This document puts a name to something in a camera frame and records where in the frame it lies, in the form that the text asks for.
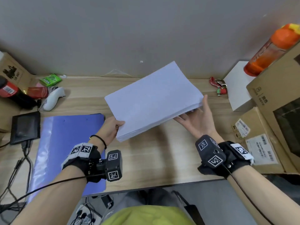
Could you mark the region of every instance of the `power strip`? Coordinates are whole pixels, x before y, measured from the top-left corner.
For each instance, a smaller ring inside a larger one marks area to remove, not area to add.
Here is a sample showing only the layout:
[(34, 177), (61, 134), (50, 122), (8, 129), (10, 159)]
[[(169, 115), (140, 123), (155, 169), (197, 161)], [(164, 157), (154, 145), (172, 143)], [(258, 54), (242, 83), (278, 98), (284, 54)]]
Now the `power strip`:
[[(76, 213), (79, 211), (79, 210), (82, 210), (81, 214), (78, 216), (77, 220), (75, 221), (75, 224), (74, 225), (99, 225), (100, 222), (101, 222), (101, 217), (98, 216), (94, 210), (92, 210), (91, 208), (88, 209), (88, 207), (85, 205), (85, 204), (81, 204), (78, 209), (76, 210)], [(83, 213), (86, 213), (86, 217), (82, 220), (80, 219), (81, 215)], [(95, 219), (95, 222), (91, 223), (91, 216), (90, 214), (92, 213), (92, 219)]]

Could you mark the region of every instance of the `hand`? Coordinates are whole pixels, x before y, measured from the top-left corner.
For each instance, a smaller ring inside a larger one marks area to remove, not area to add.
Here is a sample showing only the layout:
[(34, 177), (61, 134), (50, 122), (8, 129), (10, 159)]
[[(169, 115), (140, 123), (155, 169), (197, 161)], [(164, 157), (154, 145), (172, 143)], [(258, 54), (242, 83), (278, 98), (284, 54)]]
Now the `hand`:
[(197, 139), (207, 134), (218, 142), (220, 139), (216, 138), (220, 136), (216, 131), (212, 112), (208, 106), (207, 95), (204, 96), (202, 105), (203, 111), (197, 108), (175, 117), (174, 120), (183, 125)]
[(119, 126), (124, 123), (125, 121), (118, 121), (114, 116), (109, 117), (105, 120), (103, 126), (99, 129), (96, 135), (101, 137), (108, 146), (117, 135)]

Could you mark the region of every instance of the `paper sheet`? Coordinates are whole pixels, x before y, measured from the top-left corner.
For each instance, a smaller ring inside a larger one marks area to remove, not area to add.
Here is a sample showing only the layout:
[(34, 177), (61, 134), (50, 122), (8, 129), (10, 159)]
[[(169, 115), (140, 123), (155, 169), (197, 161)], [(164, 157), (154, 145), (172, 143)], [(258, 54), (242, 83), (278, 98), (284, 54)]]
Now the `paper sheet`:
[(105, 97), (115, 118), (126, 122), (120, 142), (201, 106), (202, 99), (174, 61)]

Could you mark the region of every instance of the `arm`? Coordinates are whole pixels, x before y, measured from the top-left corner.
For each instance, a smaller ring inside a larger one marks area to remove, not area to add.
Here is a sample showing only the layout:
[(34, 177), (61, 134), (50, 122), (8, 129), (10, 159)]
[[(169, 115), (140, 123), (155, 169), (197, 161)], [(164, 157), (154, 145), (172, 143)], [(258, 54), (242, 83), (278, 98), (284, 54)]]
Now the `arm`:
[[(202, 103), (203, 111), (197, 109), (193, 112), (175, 117), (174, 119), (183, 125), (197, 139), (202, 135), (207, 134), (219, 144), (224, 140), (215, 129), (212, 112), (207, 102), (207, 95), (204, 96)], [(288, 225), (299, 223), (300, 206), (265, 177), (259, 174), (253, 167), (243, 166), (233, 172), (232, 175), (253, 203), (273, 224)], [(231, 176), (229, 176), (227, 180), (237, 192), (256, 222), (258, 224), (269, 224), (246, 198), (235, 180)]]
[[(117, 121), (114, 117), (110, 117), (104, 122), (96, 135), (100, 136), (108, 145), (115, 138), (118, 126), (123, 124), (123, 121)], [(100, 139), (92, 137), (89, 143), (97, 146), (100, 153), (103, 152), (104, 145)], [(84, 173), (76, 166), (70, 165), (63, 169), (53, 182), (81, 176), (84, 176)], [(62, 182), (41, 190), (12, 224), (67, 224), (82, 196), (85, 186), (86, 178), (81, 178)]]

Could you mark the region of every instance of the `desk surface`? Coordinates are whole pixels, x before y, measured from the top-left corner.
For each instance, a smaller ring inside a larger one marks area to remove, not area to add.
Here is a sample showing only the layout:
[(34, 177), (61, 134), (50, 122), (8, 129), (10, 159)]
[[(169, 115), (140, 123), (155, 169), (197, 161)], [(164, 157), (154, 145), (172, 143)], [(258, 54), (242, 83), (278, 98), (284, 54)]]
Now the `desk surface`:
[[(55, 115), (85, 115), (103, 113), (107, 117), (112, 113), (104, 97), (127, 86), (139, 78), (131, 77), (68, 77), (58, 86), (64, 87), (66, 97), (60, 98), (50, 112), (42, 112), (42, 117)], [(225, 140), (234, 141), (231, 124), (240, 112), (233, 112), (227, 95), (218, 97), (216, 88), (208, 79), (190, 79), (203, 93), (208, 94), (216, 129)], [(2, 143), (9, 141), (5, 134)], [(174, 120), (152, 128), (122, 143), (114, 140), (107, 150), (120, 149), (123, 158), (123, 177), (119, 181), (108, 182), (106, 192), (125, 191), (155, 186), (175, 185), (188, 182), (219, 179), (214, 175), (203, 175), (197, 167), (201, 164), (195, 148), (195, 139)], [(34, 162), (39, 140), (34, 140), (30, 158)], [(21, 145), (9, 145), (0, 149), (0, 192), (9, 180), (17, 160), (22, 157)], [(25, 162), (11, 187), (16, 197), (25, 194), (28, 164)], [(6, 195), (2, 204), (13, 201)]]

